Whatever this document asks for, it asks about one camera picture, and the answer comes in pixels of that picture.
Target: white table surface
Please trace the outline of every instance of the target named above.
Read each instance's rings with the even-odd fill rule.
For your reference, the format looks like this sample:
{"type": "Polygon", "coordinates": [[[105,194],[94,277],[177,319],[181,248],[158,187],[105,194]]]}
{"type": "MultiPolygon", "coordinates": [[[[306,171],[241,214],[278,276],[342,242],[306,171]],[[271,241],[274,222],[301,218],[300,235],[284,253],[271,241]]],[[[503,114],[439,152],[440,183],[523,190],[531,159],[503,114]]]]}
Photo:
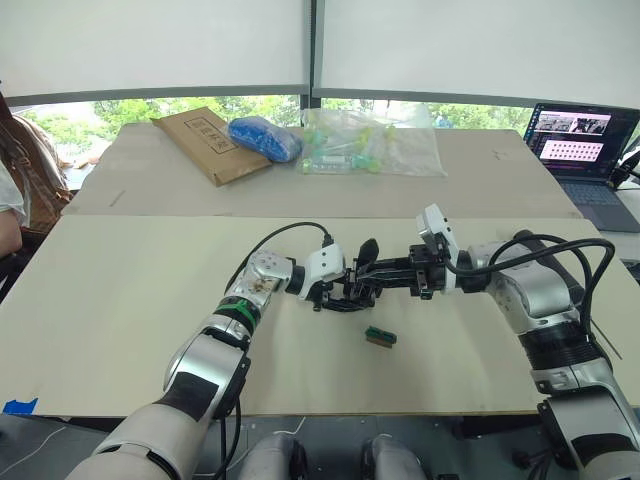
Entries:
{"type": "Polygon", "coordinates": [[[410,218],[437,202],[457,218],[582,218],[512,130],[436,130],[448,176],[301,175],[274,165],[216,188],[159,128],[130,124],[64,214],[410,218]]]}
{"type": "MultiPolygon", "coordinates": [[[[419,243],[414,220],[322,222],[348,258],[371,236],[381,258],[406,255],[419,243]]],[[[235,266],[259,238],[285,223],[63,217],[0,305],[0,402],[37,397],[39,415],[125,416],[156,400],[170,356],[215,308],[235,266]]],[[[525,227],[568,239],[598,235],[585,220],[451,224],[462,248],[506,240],[525,227]]],[[[297,229],[269,247],[301,261],[320,241],[315,230],[297,229]]],[[[586,253],[592,261],[601,255],[586,253]]],[[[577,275],[575,261],[567,266],[577,275]]],[[[639,295],[615,260],[593,305],[595,320],[624,357],[612,355],[635,405],[639,295]]],[[[427,302],[407,291],[385,291],[374,309],[353,314],[315,313],[308,302],[277,295],[250,357],[242,394],[247,414],[531,412],[541,399],[518,340],[482,293],[437,294],[427,302]],[[388,350],[366,342],[369,325],[396,333],[398,343],[388,350]]]]}
{"type": "MultiPolygon", "coordinates": [[[[640,222],[640,185],[624,182],[616,193],[629,212],[640,222]]],[[[629,262],[640,262],[640,233],[600,232],[607,240],[616,246],[619,258],[629,262]]]]}

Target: blue tape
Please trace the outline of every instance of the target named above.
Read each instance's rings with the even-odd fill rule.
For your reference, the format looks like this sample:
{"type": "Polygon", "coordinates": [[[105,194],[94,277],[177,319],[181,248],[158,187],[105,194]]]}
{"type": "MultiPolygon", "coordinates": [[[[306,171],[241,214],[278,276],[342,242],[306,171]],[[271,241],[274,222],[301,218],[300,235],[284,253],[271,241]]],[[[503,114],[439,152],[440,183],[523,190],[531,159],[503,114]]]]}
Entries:
{"type": "Polygon", "coordinates": [[[17,400],[11,400],[4,404],[2,413],[8,413],[9,415],[31,415],[36,408],[38,398],[34,398],[29,403],[19,402],[17,400]]]}

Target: clear plastic bag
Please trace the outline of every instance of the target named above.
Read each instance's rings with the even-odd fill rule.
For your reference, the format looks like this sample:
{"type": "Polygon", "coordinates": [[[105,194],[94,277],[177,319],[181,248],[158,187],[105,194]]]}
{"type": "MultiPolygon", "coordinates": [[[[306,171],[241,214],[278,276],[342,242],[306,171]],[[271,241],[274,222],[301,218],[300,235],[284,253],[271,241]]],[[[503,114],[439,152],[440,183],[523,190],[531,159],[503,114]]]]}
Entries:
{"type": "Polygon", "coordinates": [[[305,110],[305,150],[298,170],[446,176],[426,106],[417,104],[405,117],[398,120],[351,110],[305,110]]]}

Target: cardboard box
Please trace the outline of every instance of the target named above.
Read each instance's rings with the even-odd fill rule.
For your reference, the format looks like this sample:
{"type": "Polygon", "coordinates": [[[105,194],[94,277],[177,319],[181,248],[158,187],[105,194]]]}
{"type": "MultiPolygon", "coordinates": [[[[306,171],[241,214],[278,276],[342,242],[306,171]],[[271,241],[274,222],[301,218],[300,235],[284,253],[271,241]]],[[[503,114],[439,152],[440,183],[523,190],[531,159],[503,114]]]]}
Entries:
{"type": "Polygon", "coordinates": [[[153,119],[217,187],[271,162],[222,133],[227,123],[207,107],[153,119]]]}

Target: laptop screen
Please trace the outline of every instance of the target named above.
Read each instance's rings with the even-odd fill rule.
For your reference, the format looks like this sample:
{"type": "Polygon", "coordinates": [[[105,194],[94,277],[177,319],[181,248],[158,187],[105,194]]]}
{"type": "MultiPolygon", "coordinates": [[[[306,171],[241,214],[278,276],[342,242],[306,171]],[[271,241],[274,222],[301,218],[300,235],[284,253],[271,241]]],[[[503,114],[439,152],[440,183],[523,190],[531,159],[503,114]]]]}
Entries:
{"type": "Polygon", "coordinates": [[[607,178],[640,111],[539,103],[524,141],[554,175],[607,178]]]}

